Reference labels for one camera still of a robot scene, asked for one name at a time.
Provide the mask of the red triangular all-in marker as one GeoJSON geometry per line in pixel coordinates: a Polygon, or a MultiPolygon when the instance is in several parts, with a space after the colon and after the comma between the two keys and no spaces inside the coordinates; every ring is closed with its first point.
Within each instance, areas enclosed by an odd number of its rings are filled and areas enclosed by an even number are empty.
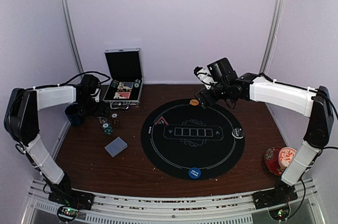
{"type": "Polygon", "coordinates": [[[166,121],[166,119],[161,116],[156,122],[155,125],[168,125],[168,122],[166,121]]]}

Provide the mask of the black white dealer button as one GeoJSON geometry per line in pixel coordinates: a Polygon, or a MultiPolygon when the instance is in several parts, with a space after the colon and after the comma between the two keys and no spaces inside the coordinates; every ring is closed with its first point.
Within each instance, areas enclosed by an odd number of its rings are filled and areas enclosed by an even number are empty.
{"type": "Polygon", "coordinates": [[[233,136],[235,139],[243,139],[244,136],[245,136],[245,133],[244,133],[244,131],[243,131],[242,128],[237,127],[237,128],[234,128],[234,129],[232,130],[232,136],[233,136]]]}

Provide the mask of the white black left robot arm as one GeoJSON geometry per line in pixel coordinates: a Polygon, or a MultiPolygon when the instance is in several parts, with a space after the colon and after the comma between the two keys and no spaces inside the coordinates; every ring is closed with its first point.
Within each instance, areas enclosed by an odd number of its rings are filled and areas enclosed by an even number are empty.
{"type": "Polygon", "coordinates": [[[78,84],[68,80],[54,85],[14,88],[7,104],[5,130],[47,182],[58,186],[55,196],[65,205],[74,203],[76,193],[69,188],[68,176],[41,140],[38,112],[54,106],[75,104],[81,116],[108,117],[109,105],[100,100],[98,74],[97,71],[81,73],[82,80],[78,84]]]}

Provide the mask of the blue small blind button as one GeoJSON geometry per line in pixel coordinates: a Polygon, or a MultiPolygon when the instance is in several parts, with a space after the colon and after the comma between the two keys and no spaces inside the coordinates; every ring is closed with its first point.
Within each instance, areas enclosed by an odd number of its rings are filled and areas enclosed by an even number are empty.
{"type": "Polygon", "coordinates": [[[188,175],[191,179],[199,179],[201,176],[201,170],[197,167],[192,167],[189,169],[188,175]]]}

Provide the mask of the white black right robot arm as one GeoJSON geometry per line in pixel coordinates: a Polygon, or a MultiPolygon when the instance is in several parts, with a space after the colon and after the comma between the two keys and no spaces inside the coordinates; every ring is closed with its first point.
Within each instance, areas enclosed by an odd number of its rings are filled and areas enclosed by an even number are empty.
{"type": "Polygon", "coordinates": [[[294,159],[281,176],[283,182],[271,191],[274,203],[283,203],[291,188],[311,168],[320,151],[329,143],[337,111],[325,86],[301,87],[283,83],[261,73],[245,73],[238,76],[227,58],[196,67],[194,75],[204,84],[195,96],[203,108],[213,106],[219,100],[235,105],[238,100],[265,103],[273,114],[274,121],[284,139],[291,133],[299,139],[294,159]],[[305,135],[296,133],[300,129],[305,135]]]}

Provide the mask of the blue white 10 chip stack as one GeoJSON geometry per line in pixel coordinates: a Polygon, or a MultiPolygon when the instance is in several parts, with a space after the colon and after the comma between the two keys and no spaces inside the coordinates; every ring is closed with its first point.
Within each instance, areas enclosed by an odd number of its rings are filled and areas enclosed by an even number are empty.
{"type": "Polygon", "coordinates": [[[98,120],[99,120],[99,122],[100,122],[101,125],[103,125],[103,124],[105,124],[105,123],[108,122],[106,117],[98,117],[98,120]]]}

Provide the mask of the orange big blind button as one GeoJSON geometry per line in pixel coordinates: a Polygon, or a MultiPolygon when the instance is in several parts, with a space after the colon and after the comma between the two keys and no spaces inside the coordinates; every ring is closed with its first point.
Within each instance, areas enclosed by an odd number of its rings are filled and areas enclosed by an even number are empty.
{"type": "Polygon", "coordinates": [[[192,106],[198,106],[199,105],[199,101],[196,100],[196,99],[191,99],[190,100],[190,105],[192,105],[192,106]]]}

